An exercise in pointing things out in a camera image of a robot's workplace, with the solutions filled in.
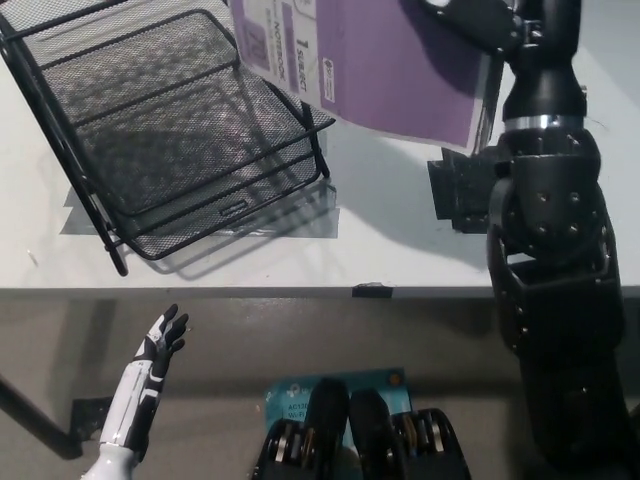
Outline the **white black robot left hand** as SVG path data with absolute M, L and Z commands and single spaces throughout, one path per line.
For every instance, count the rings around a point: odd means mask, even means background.
M 153 323 L 127 364 L 113 396 L 100 442 L 143 456 L 173 355 L 185 345 L 189 316 L 171 305 Z

